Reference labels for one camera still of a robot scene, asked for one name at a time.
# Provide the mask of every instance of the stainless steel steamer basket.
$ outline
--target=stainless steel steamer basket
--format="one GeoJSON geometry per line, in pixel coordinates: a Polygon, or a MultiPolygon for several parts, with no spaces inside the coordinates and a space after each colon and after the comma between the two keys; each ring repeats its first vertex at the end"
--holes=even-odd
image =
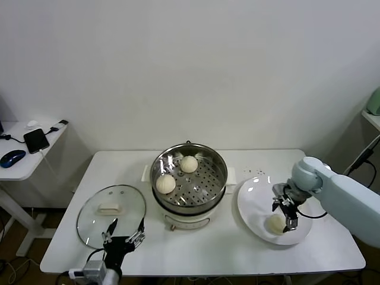
{"type": "Polygon", "coordinates": [[[215,207],[224,196],[227,166],[223,158],[210,147],[187,142],[162,152],[150,170],[153,195],[167,211],[181,216],[196,216],[215,207]],[[185,156],[194,156],[198,168],[193,173],[181,171],[180,162],[185,156]],[[157,179],[164,174],[172,175],[176,188],[169,194],[156,189],[157,179]]]}

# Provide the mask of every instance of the steamed bun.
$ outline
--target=steamed bun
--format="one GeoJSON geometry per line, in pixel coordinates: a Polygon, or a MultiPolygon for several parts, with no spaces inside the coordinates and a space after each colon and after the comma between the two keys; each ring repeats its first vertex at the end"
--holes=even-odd
{"type": "Polygon", "coordinates": [[[268,220],[268,230],[275,235],[283,235],[283,230],[286,227],[285,217],[279,214],[271,215],[268,220]]]}
{"type": "Polygon", "coordinates": [[[176,181],[172,175],[165,174],[160,176],[156,181],[156,189],[161,194],[168,194],[176,188],[176,181]]]}
{"type": "Polygon", "coordinates": [[[180,169],[186,173],[192,173],[198,168],[198,161],[194,156],[185,156],[180,161],[180,169]]]}

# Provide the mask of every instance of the white table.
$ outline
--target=white table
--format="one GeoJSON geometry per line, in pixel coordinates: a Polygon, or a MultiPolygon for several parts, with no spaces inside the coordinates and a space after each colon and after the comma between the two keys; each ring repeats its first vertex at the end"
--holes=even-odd
{"type": "MultiPolygon", "coordinates": [[[[219,151],[238,182],[262,170],[271,182],[284,182],[300,150],[219,151]]],[[[123,262],[125,276],[247,276],[259,274],[326,273],[357,270],[365,266],[349,231],[331,216],[313,221],[306,239],[295,246],[277,246],[261,240],[242,221],[236,194],[226,195],[217,217],[202,229],[171,232],[164,225],[151,186],[141,182],[146,164],[158,151],[101,151],[92,159],[44,257],[40,269],[61,273],[81,268],[92,249],[76,233],[77,215],[84,202],[104,187],[130,184],[147,200],[146,239],[123,262]]],[[[319,202],[309,200],[312,214],[323,213],[319,202]]]]}
{"type": "MultiPolygon", "coordinates": [[[[45,133],[50,130],[57,122],[44,122],[41,123],[40,126],[37,126],[33,129],[25,129],[27,122],[2,122],[2,126],[4,129],[4,134],[12,135],[12,137],[18,139],[19,141],[24,141],[23,135],[27,132],[31,132],[34,129],[42,128],[45,133]]],[[[50,147],[44,149],[42,151],[43,155],[46,155],[48,151],[52,148],[54,143],[58,140],[58,138],[65,131],[66,126],[60,129],[59,131],[52,132],[48,134],[47,140],[49,141],[50,147]]],[[[14,140],[0,140],[0,157],[4,154],[9,153],[12,150],[24,150],[26,151],[26,155],[15,165],[10,168],[1,168],[0,167],[0,181],[21,181],[30,177],[30,175],[34,172],[40,162],[43,160],[43,156],[41,153],[30,154],[28,152],[26,144],[21,144],[14,140]]],[[[5,225],[4,234],[9,230],[14,220],[17,220],[24,227],[28,229],[28,233],[21,243],[16,256],[24,257],[26,256],[29,247],[33,243],[36,238],[52,238],[55,229],[44,229],[41,226],[41,223],[45,219],[45,214],[39,214],[37,218],[34,220],[27,212],[25,212],[4,190],[5,186],[1,184],[0,188],[0,207],[2,207],[5,211],[7,211],[12,217],[9,222],[5,225]]]]}

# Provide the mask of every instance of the blue mouse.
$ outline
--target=blue mouse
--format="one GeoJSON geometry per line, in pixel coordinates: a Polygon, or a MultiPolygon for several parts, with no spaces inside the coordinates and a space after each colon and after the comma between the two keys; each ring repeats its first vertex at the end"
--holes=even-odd
{"type": "Polygon", "coordinates": [[[24,150],[12,150],[0,159],[0,166],[3,168],[9,168],[22,159],[25,154],[26,152],[24,150]]]}

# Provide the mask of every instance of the glass lid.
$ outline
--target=glass lid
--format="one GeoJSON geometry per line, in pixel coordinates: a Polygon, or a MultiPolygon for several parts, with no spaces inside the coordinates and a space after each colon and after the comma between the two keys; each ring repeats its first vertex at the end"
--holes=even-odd
{"type": "Polygon", "coordinates": [[[116,221],[112,236],[131,236],[145,217],[145,198],[137,188],[113,185],[88,199],[77,218],[77,233],[87,246],[103,248],[102,233],[116,221]]]}

